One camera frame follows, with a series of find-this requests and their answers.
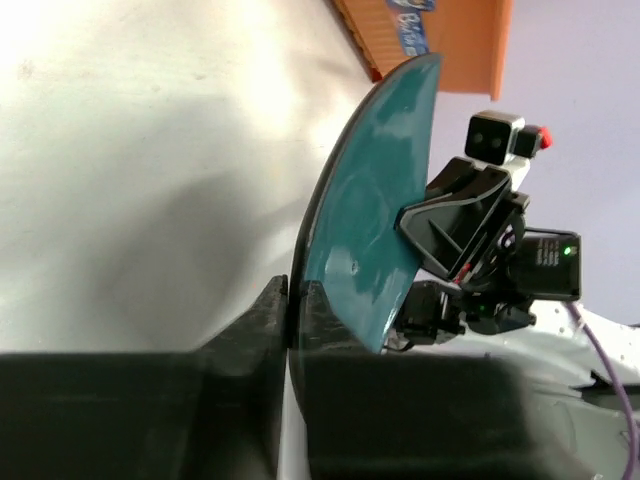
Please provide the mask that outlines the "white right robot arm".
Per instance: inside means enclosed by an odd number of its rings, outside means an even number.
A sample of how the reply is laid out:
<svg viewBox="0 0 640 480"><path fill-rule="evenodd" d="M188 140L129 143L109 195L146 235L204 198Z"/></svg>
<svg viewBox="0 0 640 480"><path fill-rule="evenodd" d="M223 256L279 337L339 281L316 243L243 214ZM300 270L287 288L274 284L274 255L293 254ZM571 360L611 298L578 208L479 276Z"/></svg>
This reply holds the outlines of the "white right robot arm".
<svg viewBox="0 0 640 480"><path fill-rule="evenodd" d="M301 228L291 369L315 479L635 479L639 332L577 304L531 163L331 157Z"/></svg>

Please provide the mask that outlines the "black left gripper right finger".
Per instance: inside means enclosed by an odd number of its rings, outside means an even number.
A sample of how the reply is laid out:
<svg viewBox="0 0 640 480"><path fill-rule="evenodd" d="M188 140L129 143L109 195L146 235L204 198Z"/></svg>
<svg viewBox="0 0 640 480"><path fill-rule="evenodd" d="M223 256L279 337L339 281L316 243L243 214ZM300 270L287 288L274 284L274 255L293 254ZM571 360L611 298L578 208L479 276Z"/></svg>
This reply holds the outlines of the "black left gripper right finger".
<svg viewBox="0 0 640 480"><path fill-rule="evenodd" d="M639 436L492 357L369 352L309 282L298 402L315 479L635 479Z"/></svg>

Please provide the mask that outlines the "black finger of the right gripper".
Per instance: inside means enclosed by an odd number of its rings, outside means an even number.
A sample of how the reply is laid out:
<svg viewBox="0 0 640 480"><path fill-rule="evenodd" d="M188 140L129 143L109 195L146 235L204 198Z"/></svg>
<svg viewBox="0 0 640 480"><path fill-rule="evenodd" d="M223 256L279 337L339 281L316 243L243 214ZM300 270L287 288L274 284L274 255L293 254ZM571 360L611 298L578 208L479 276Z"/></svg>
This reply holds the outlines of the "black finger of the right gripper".
<svg viewBox="0 0 640 480"><path fill-rule="evenodd" d="M455 157L427 185L423 201L400 210L397 231L424 270L452 281L487 238L489 220L509 192L507 171Z"/></svg>

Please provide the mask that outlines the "teal square plate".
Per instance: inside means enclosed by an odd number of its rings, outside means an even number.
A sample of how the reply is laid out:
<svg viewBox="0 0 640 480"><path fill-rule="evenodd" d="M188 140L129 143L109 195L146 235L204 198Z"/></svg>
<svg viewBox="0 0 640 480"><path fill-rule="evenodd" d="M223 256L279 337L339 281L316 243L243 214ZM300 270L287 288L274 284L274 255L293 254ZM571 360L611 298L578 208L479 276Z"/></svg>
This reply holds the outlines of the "teal square plate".
<svg viewBox="0 0 640 480"><path fill-rule="evenodd" d="M313 190L297 236L287 328L289 368L307 428L328 394L307 386L306 360L336 350L378 354L419 269L396 233L423 201L440 77L437 54L394 68L361 101Z"/></svg>

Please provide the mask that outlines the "orange plastic bin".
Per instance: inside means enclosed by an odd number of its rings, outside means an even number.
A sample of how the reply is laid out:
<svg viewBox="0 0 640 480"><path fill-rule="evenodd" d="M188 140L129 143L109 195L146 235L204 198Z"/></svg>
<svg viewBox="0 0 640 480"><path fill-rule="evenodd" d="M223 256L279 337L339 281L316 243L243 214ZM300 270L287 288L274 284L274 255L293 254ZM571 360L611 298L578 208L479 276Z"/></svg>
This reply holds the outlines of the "orange plastic bin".
<svg viewBox="0 0 640 480"><path fill-rule="evenodd" d="M334 1L372 82L420 53L442 56L439 89L500 98L512 1Z"/></svg>

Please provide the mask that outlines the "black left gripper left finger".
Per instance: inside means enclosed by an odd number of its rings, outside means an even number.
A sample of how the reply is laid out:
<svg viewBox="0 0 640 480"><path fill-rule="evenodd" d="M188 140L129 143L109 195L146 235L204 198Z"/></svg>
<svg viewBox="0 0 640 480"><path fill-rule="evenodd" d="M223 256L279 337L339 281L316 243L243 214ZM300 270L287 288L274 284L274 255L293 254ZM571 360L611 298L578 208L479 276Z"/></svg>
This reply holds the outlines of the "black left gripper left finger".
<svg viewBox="0 0 640 480"><path fill-rule="evenodd" d="M202 347L1 358L5 479L273 479L285 276Z"/></svg>

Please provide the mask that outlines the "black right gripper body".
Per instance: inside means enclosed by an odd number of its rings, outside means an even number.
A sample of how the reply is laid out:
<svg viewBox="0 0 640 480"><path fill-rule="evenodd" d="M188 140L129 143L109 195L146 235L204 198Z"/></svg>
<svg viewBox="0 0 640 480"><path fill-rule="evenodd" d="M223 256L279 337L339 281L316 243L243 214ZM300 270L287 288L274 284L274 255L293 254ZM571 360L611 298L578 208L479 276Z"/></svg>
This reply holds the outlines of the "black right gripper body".
<svg viewBox="0 0 640 480"><path fill-rule="evenodd" d="M531 327L534 302L580 299L580 235L528 227L528 203L524 194L507 193L487 238L454 280L428 272L431 279L410 288L393 326L406 349L467 332L492 336Z"/></svg>

